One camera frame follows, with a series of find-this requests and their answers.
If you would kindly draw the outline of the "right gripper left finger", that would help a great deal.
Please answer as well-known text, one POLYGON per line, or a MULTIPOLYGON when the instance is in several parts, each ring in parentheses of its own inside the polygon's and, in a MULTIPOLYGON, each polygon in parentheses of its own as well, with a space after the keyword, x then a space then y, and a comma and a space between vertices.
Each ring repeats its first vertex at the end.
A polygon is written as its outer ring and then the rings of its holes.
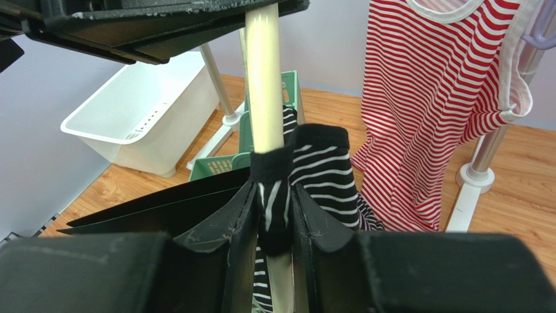
POLYGON ((184 234, 20 239, 1 249, 2 312, 250 312, 256 188, 184 234))

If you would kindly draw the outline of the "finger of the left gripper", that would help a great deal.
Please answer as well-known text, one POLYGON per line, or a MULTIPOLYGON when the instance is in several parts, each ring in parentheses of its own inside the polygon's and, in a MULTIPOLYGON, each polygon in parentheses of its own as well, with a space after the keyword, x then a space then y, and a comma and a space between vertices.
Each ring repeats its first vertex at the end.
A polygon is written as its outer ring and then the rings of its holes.
POLYGON ((245 25, 273 1, 22 1, 33 40, 125 64, 160 65, 245 25))

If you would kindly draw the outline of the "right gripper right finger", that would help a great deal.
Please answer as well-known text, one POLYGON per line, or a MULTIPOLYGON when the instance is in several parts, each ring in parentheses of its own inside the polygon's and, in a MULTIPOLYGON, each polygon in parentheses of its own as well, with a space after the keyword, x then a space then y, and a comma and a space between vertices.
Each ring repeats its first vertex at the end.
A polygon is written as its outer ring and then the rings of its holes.
POLYGON ((355 232, 301 186, 294 206, 298 312, 554 312, 534 254, 501 233, 355 232))

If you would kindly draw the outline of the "black white striped tank top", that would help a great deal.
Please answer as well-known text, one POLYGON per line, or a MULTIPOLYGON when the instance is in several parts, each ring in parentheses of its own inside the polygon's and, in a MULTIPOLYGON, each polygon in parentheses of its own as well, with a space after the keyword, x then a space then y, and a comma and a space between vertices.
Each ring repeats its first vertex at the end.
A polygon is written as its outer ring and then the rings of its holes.
POLYGON ((285 146, 251 154, 252 181, 260 213, 253 300, 260 312, 273 312, 267 256, 285 252, 292 242, 293 187, 301 185, 320 208, 353 231, 382 231, 384 224, 357 191, 344 128, 297 122, 298 113, 283 107, 285 146))

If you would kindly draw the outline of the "cream wooden hanger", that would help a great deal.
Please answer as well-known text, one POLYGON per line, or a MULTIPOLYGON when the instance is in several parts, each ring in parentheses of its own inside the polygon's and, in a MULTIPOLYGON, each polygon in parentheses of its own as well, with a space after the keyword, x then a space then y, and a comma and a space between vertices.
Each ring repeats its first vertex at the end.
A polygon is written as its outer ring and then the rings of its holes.
MULTIPOLYGON (((279 5, 245 13, 246 60, 254 151, 269 153, 284 145, 281 97, 279 5)), ((267 258, 274 312, 293 312, 291 248, 267 258)))

